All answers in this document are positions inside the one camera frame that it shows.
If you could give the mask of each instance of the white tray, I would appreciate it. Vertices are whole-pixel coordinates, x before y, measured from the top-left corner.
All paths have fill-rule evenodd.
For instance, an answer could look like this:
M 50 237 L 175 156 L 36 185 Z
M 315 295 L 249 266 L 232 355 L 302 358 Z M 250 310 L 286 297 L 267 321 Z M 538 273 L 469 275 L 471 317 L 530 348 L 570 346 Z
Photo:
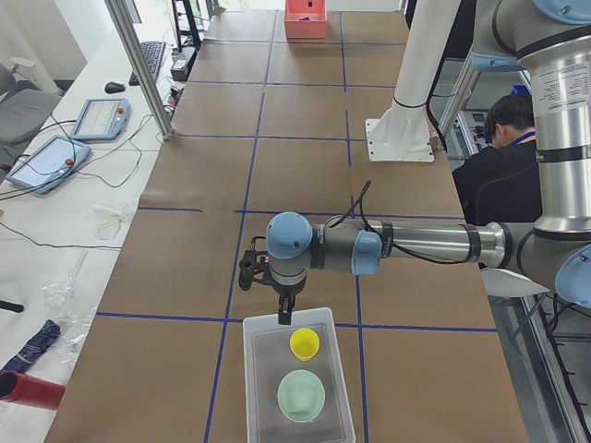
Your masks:
M 291 334 L 303 327 L 314 329 L 320 337 L 320 350 L 307 362 L 297 360 L 289 349 Z M 249 317 L 245 318 L 242 328 L 247 442 L 355 443 L 332 311 L 328 307 L 295 311 L 289 326 L 278 324 L 276 314 Z M 324 408 L 308 423 L 292 422 L 277 404 L 279 383 L 296 369 L 316 374 L 326 393 Z

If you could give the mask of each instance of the blue tape line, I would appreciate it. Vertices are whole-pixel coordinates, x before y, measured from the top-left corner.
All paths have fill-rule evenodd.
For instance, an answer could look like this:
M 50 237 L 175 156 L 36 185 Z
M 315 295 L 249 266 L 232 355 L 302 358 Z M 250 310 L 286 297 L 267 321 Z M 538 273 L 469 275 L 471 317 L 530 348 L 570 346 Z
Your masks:
M 180 321 L 207 321 L 213 323 L 222 323 L 223 318 L 217 317 L 192 317 L 192 316 L 161 316 L 155 314 L 126 314 L 120 312 L 99 311 L 97 317 L 117 317 L 117 318 L 144 318 L 149 320 L 180 320 Z
M 398 329 L 398 330 L 426 330 L 429 332 L 497 332 L 496 328 L 462 328 L 447 326 L 413 326 L 413 325 L 362 325 L 363 329 Z
M 187 83 L 196 85 L 259 85 L 259 86 L 326 86 L 329 88 L 343 88 L 344 83 L 283 83 L 276 81 L 220 81 L 220 80 L 188 80 Z M 351 85 L 347 88 L 379 88 L 394 89 L 395 85 Z
M 116 318 L 141 318 L 147 320 L 173 320 L 173 321 L 198 321 L 207 323 L 238 323 L 241 324 L 243 318 L 225 318 L 221 317 L 192 317 L 192 316 L 167 316 L 157 314 L 131 314 L 125 312 L 107 312 L 99 311 L 96 313 L 97 317 L 116 317 Z M 335 323 L 336 328 L 353 329 L 398 329 L 398 330 L 425 330 L 429 332 L 477 332 L 477 333 L 492 333 L 498 332 L 495 328 L 468 328 L 468 327 L 447 327 L 447 326 L 413 326 L 413 325 L 366 325 L 353 323 Z
M 453 220 L 463 222 L 464 217 L 452 215 L 401 215 L 401 214 L 367 214 L 366 217 L 382 219 L 417 219 L 417 220 Z
M 183 133 L 177 133 L 177 135 L 179 137 L 184 137 L 184 138 L 254 138 L 255 136 L 216 136 L 216 135 L 212 135 L 212 134 L 205 134 L 205 135 L 201 135 L 201 134 L 183 134 Z
M 363 315 L 361 311 L 361 283 L 359 276 L 355 276 L 355 288 L 357 299 L 357 337 L 359 339 L 359 369 L 361 371 L 361 403 L 363 410 L 363 434 L 365 443 L 369 443 L 369 424 L 368 424 L 368 392 L 366 384 L 366 362 L 363 345 Z
M 139 206 L 138 210 L 178 210 L 181 212 L 203 212 L 199 208 L 169 208 L 169 207 L 156 207 L 156 206 Z
M 204 43 L 274 43 L 274 44 L 317 44 L 317 45 L 327 45 L 327 46 L 335 46 L 341 45 L 343 42 L 320 42 L 320 41 L 305 41 L 301 40 L 299 42 L 281 42 L 281 41 L 269 41 L 269 40 L 220 40 L 220 39 L 210 39 L 208 40 L 207 37 L 203 41 Z M 345 44 L 357 44 L 357 45 L 365 45 L 365 46 L 406 46 L 405 42 L 400 43 L 392 43 L 392 42 L 347 42 Z
M 351 129 L 349 127 L 349 110 L 344 108 L 344 122 L 346 124 L 347 129 L 347 163 L 349 168 L 353 167 L 353 154 L 351 151 Z
M 347 68 L 344 62 L 344 38 L 343 38 L 343 13 L 339 12 L 339 23 L 341 28 L 341 58 L 343 61 L 343 89 L 347 92 Z
M 253 215 L 277 215 L 277 214 L 281 214 L 282 212 L 285 212 L 284 210 L 234 210 L 234 213 L 236 214 L 241 214 L 241 213 L 245 213 L 245 214 L 253 214 Z M 333 216 L 338 216 L 338 215 L 342 215 L 342 214 L 337 214 L 334 212 L 305 212 L 305 211 L 299 211 L 298 214 L 300 215 L 309 215 L 309 216 L 320 216 L 320 217 L 333 217 Z
M 259 138 L 259 139 L 270 139 L 270 140 L 308 140 L 308 141 L 366 141 L 364 138 L 320 138 L 320 137 L 285 137 L 285 136 L 214 136 L 214 135 L 201 135 L 201 134 L 178 134 L 179 137 L 183 138 Z
M 273 22 L 273 35 L 275 34 L 276 23 L 277 23 L 277 13 L 275 13 L 275 21 Z M 267 62 L 267 76 L 269 75 L 270 63 L 271 63 L 271 50 L 269 51 L 269 60 Z M 246 208 L 247 208 L 248 197 L 250 194 L 250 185 L 252 183 L 252 175 L 253 175 L 253 171 L 254 171 L 255 159 L 257 156 L 257 147 L 259 145 L 260 121 L 262 119 L 262 110 L 263 110 L 264 104 L 265 104 L 265 92 L 263 91 L 262 97 L 260 98 L 259 119 L 257 122 L 257 131 L 255 133 L 255 143 L 252 148 L 252 156 L 250 158 L 250 169 L 248 171 L 247 189 L 246 189 L 245 195 L 244 195 L 243 210 L 246 210 Z M 218 382 L 220 380 L 220 369 L 222 366 L 223 346 L 225 345 L 225 334 L 228 329 L 230 308 L 232 306 L 232 293 L 234 291 L 234 286 L 235 286 L 235 275 L 236 275 L 236 269 L 238 266 L 238 260 L 240 258 L 240 246 L 242 245 L 242 235 L 244 232 L 244 222 L 245 222 L 246 217 L 247 217 L 246 213 L 243 213 L 242 217 L 240 218 L 240 230 L 238 231 L 238 240 L 236 242 L 234 266 L 232 267 L 232 277 L 230 279 L 230 289 L 228 291 L 228 300 L 226 302 L 225 314 L 223 317 L 222 337 L 220 339 L 220 348 L 218 351 L 218 359 L 217 359 L 217 362 L 215 365 L 215 375 L 213 377 L 213 386 L 211 387 L 210 409 L 208 410 L 207 424 L 205 426 L 205 434 L 203 436 L 203 443 L 208 443 L 209 439 L 210 439 L 211 419 L 213 417 L 213 408 L 215 407 L 215 397 L 217 394 Z

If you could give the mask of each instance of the green bowl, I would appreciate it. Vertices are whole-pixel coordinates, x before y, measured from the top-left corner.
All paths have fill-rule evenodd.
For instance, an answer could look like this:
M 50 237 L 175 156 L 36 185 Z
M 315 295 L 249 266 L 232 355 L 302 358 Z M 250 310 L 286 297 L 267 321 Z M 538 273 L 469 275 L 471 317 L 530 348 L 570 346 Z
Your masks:
M 277 389 L 283 415 L 296 423 L 314 420 L 324 407 L 324 387 L 310 371 L 297 369 L 283 377 Z

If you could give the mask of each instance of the keyboard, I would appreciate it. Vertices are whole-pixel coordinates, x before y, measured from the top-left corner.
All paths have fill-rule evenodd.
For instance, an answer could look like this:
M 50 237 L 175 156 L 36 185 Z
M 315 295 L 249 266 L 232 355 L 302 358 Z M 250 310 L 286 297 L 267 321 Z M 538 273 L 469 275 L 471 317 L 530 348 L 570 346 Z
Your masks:
M 151 77 L 155 80 L 160 71 L 160 64 L 164 56 L 164 49 L 166 49 L 165 42 L 142 42 L 140 43 L 141 51 L 144 54 L 146 63 L 151 72 Z M 135 72 L 131 73 L 129 78 L 129 86 L 137 86 L 139 84 L 138 77 Z

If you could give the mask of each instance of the tablet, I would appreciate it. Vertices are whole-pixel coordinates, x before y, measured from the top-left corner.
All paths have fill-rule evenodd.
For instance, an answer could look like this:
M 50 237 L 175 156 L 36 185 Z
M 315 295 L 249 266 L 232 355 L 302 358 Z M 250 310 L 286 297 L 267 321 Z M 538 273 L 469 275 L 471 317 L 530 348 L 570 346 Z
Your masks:
M 86 160 L 90 146 L 54 136 L 25 160 L 18 162 L 6 180 L 37 194 L 46 194 Z
M 113 140 L 126 126 L 129 108 L 127 99 L 88 99 L 70 136 L 80 141 Z

